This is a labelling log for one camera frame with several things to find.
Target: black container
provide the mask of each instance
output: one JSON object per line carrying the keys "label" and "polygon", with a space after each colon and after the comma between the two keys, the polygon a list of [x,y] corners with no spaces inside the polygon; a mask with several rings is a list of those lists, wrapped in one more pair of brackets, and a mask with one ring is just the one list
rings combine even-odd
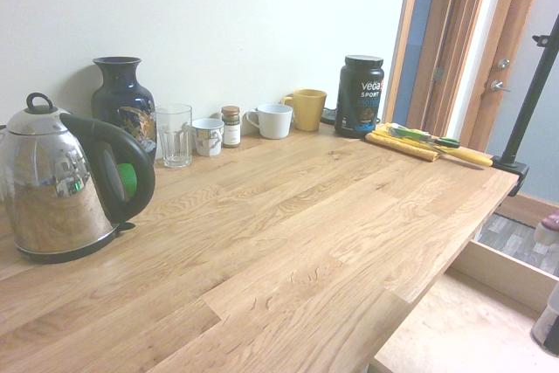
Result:
{"label": "black container", "polygon": [[340,74],[335,131],[345,137],[364,138],[375,129],[383,90],[383,59],[346,56]]}
{"label": "black container", "polygon": [[[136,57],[105,57],[93,61],[103,74],[103,85],[92,97],[93,117],[122,128],[155,159],[157,132],[151,92],[136,79]],[[117,161],[123,158],[115,150]]]}

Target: kettle lid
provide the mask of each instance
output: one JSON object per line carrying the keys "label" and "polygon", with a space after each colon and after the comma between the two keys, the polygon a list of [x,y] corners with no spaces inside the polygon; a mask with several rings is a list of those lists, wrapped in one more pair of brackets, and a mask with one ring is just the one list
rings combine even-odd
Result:
{"label": "kettle lid", "polygon": [[[35,98],[43,98],[48,105],[35,105]],[[51,100],[42,93],[30,93],[27,96],[27,108],[15,114],[6,127],[15,135],[53,135],[67,131],[59,115],[67,113],[62,108],[53,106]]]}

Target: blue vase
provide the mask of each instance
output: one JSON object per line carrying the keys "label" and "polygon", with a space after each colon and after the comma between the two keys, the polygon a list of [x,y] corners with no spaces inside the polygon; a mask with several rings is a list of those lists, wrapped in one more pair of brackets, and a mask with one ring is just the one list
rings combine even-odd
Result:
{"label": "blue vase", "polygon": [[151,92],[140,85],[135,57],[104,57],[93,61],[103,74],[103,85],[92,97],[93,117],[129,132],[155,160],[157,131]]}

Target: stainless steel kettle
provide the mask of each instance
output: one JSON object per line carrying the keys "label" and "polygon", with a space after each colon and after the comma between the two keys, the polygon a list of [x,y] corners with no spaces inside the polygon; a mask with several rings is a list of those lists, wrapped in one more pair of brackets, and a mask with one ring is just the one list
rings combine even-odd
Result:
{"label": "stainless steel kettle", "polygon": [[[33,104],[36,98],[48,105]],[[132,197],[112,149],[134,168]],[[16,246],[32,259],[61,262],[97,251],[148,205],[154,188],[153,164],[134,137],[56,108],[41,93],[27,97],[0,140],[0,195]]]}

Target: yellow mug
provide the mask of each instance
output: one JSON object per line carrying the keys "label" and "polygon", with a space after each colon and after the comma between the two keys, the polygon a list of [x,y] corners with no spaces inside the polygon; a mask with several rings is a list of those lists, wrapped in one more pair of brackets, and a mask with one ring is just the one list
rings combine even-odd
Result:
{"label": "yellow mug", "polygon": [[295,127],[303,131],[316,131],[321,124],[326,92],[316,89],[298,89],[281,103],[293,108]]}

